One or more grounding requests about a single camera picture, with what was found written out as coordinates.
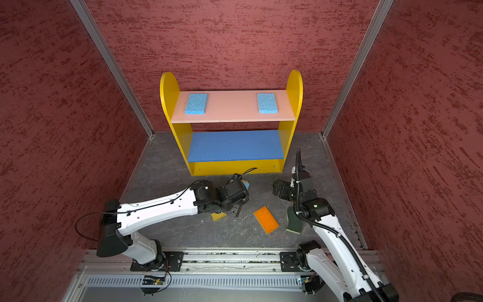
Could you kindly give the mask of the blue sponge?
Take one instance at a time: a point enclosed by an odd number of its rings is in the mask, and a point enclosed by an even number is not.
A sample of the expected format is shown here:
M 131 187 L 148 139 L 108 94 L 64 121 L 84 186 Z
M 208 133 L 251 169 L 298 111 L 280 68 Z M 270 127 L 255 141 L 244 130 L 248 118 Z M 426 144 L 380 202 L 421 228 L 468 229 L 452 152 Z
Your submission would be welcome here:
M 258 93 L 257 102 L 260 114 L 278 113 L 277 101 L 274 93 Z
M 208 95 L 206 93 L 190 94 L 184 112 L 187 115 L 204 115 L 207 102 Z
M 244 186 L 246 187 L 246 189 L 248 190 L 249 187 L 250 187 L 250 184 L 248 181 L 245 181 L 245 180 L 242 180 L 242 183 L 244 184 Z

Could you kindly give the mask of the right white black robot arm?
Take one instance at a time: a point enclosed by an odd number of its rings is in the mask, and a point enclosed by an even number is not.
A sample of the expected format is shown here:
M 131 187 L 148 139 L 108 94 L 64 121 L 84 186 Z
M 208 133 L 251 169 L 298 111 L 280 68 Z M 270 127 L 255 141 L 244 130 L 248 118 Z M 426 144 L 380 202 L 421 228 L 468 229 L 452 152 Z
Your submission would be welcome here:
M 273 185 L 277 197 L 293 202 L 294 216 L 313 228 L 332 259 L 314 240 L 298 246 L 298 266 L 311 270 L 332 290 L 338 301 L 399 301 L 399 294 L 362 259 L 349 241 L 327 200 L 317 196 L 310 174 L 293 167 L 292 180 Z

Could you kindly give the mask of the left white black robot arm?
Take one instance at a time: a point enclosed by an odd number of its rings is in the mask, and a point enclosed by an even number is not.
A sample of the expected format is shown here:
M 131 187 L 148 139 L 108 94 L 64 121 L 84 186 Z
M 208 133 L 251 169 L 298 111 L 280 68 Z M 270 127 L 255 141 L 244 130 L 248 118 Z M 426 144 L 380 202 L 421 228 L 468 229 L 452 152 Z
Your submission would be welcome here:
M 158 240 L 148 239 L 140 230 L 182 216 L 200 213 L 239 216 L 249 201 L 249 184 L 235 174 L 226 184 L 215 186 L 199 180 L 172 195 L 138 203 L 106 203 L 99 227 L 100 258 L 124 255 L 132 261 L 133 271 L 167 269 L 167 257 Z

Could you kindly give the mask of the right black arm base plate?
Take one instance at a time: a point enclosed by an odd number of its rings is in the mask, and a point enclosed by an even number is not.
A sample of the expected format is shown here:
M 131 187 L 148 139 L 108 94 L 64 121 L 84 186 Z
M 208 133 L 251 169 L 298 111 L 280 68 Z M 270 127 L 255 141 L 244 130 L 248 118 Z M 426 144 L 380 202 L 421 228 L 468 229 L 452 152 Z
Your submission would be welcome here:
M 284 273 L 301 272 L 305 270 L 305 255 L 301 252 L 281 252 L 280 268 Z

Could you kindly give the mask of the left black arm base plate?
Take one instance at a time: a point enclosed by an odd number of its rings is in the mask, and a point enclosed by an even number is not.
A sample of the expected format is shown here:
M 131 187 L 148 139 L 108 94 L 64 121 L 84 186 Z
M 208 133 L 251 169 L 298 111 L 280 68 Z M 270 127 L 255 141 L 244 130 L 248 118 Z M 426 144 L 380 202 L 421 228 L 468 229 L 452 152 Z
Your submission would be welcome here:
M 132 272 L 179 272 L 183 258 L 183 252 L 161 252 L 153 261 L 146 264 L 139 264 L 133 260 L 130 270 Z

